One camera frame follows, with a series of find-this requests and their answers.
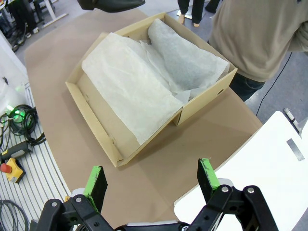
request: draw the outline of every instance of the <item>open box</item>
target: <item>open box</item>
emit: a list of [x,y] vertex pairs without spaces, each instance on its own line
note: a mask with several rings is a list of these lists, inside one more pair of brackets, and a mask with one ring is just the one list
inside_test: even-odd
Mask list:
[[[174,29],[181,37],[198,46],[200,49],[209,51],[214,55],[226,60],[207,42],[191,32],[176,20],[161,13],[149,17],[138,23],[127,26],[115,33],[129,37],[134,40],[147,40],[148,28],[156,19],[162,20],[169,27]],[[88,126],[96,137],[97,141],[106,152],[107,156],[115,167],[127,164],[137,153],[141,151],[168,123],[173,121],[176,125],[181,124],[191,117],[210,101],[222,93],[231,83],[237,69],[230,63],[229,72],[221,77],[213,86],[205,90],[199,96],[193,98],[181,109],[179,109],[160,129],[158,129],[144,144],[137,142],[134,134],[124,125],[124,123],[113,112],[108,103],[97,91],[88,76],[81,68],[82,61],[95,49],[95,47],[107,36],[101,34],[82,57],[76,68],[68,78],[66,85],[77,104],[80,112],[85,118]]]

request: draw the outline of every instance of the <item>white table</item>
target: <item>white table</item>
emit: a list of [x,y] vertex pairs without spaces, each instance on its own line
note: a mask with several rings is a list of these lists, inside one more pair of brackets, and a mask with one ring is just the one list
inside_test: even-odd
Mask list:
[[[287,143],[290,139],[302,154],[299,158]],[[258,186],[280,231],[290,231],[308,207],[308,149],[281,112],[216,169],[216,176],[230,179],[238,190]],[[204,205],[197,185],[175,202],[174,212],[191,223]],[[241,230],[241,225],[234,215],[225,215],[217,230]]]

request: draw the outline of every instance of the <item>table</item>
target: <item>table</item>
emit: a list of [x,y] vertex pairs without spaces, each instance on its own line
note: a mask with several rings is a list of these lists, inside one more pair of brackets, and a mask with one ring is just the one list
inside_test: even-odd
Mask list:
[[26,50],[26,67],[38,115],[58,167],[72,191],[83,188],[92,166],[108,181],[102,214],[115,228],[127,222],[175,219],[173,203],[197,184],[197,160],[217,168],[261,122],[227,89],[179,127],[168,125],[131,162],[113,167],[91,133],[65,80],[101,32],[144,19],[134,9],[88,12],[50,32]]
[[[308,147],[287,118],[275,112],[232,156],[216,176],[230,179],[238,190],[258,186],[278,229],[292,230],[308,207],[308,183],[303,180],[308,177]],[[175,214],[180,221],[191,223],[204,205],[197,186],[175,202]],[[234,215],[226,215],[217,230],[242,229]]]

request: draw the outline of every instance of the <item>floor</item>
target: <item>floor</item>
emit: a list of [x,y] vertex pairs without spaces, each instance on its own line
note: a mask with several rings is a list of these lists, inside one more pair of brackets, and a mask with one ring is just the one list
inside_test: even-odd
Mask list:
[[[54,6],[56,8],[56,16],[63,13],[69,13],[69,15],[48,26],[47,28],[42,29],[38,34],[33,35],[26,41],[25,45],[16,52],[16,55],[23,63],[24,52],[26,48],[29,47],[34,41],[85,12],[79,7],[77,0],[59,0],[54,4]],[[147,0],[146,4],[140,7],[140,10],[148,16],[160,12],[169,12],[169,15],[177,18],[176,13],[178,11],[178,5],[177,0]],[[187,26],[194,33],[198,34],[204,40],[207,40],[212,28],[212,16],[213,14],[206,12],[199,28],[193,27],[191,21],[188,19],[185,21],[185,26]],[[284,61],[282,62],[281,69],[284,66],[288,56],[289,54],[286,55]],[[269,93],[267,94],[276,77],[267,81],[261,90],[256,92],[248,101],[245,102],[247,106],[256,114],[261,100],[267,94],[257,114],[257,117],[262,123],[265,123],[275,111],[283,111],[286,107],[290,109],[298,121],[301,121],[308,116],[308,103],[306,100],[308,98],[308,91],[306,91],[308,86],[307,63],[308,55],[304,53],[293,53],[290,61],[285,67],[285,70],[279,76],[279,79]],[[304,228],[306,224],[308,224],[307,211],[294,230],[306,230]]]

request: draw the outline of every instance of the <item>person's arm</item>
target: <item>person's arm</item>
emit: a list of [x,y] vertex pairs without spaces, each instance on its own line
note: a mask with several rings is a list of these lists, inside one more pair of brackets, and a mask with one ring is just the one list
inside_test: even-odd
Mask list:
[[308,51],[308,21],[294,33],[289,51]]

